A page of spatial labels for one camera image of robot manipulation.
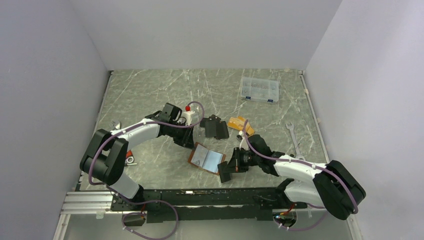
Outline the single silver VIP card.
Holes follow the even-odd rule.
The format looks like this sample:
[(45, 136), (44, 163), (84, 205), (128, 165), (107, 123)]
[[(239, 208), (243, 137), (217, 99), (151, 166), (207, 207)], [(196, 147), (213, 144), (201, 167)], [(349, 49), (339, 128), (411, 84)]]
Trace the single silver VIP card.
[(203, 168), (208, 158), (209, 152), (210, 151), (207, 148), (201, 148), (201, 146), (198, 146), (194, 151), (190, 162), (197, 167)]

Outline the brown leather card holder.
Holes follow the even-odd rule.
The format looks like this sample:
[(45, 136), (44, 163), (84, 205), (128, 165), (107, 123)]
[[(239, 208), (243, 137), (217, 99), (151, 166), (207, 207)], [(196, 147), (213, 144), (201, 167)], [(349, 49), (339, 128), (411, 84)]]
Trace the brown leather card holder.
[(223, 163), (225, 159), (226, 155), (224, 153), (210, 150), (199, 142), (196, 142), (187, 162), (202, 171), (219, 175), (218, 165)]

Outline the single black card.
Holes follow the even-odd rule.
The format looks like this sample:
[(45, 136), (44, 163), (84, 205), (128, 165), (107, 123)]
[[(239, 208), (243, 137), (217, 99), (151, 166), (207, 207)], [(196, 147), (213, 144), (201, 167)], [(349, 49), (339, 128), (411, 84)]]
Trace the single black card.
[(222, 184), (229, 182), (232, 179), (231, 173), (227, 171), (227, 166), (228, 166), (227, 161), (223, 161), (217, 165), (220, 182)]

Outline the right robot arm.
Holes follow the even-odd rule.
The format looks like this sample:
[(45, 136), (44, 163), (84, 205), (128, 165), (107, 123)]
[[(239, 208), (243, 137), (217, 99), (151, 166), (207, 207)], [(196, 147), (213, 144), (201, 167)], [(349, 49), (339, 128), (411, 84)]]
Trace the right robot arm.
[(255, 166), (284, 178), (272, 199), (282, 208), (304, 203), (346, 220), (357, 213), (358, 205), (366, 198), (364, 188), (341, 162), (313, 163), (273, 151), (258, 134), (247, 138), (247, 148), (235, 147), (231, 159), (219, 164), (218, 170), (222, 182), (227, 182), (231, 174), (245, 173)]

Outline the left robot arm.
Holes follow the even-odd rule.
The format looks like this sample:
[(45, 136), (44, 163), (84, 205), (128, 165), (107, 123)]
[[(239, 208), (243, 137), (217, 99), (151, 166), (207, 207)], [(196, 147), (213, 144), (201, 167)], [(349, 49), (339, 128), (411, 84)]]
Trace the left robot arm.
[(92, 186), (110, 188), (124, 199), (131, 210), (139, 209), (144, 203), (144, 188), (125, 172), (127, 153), (146, 141), (162, 136), (172, 138), (181, 147), (193, 149), (194, 129), (204, 113), (190, 108), (181, 109), (166, 103), (163, 109), (145, 116), (141, 121), (118, 130), (97, 130), (80, 161), (79, 168), (88, 175)]

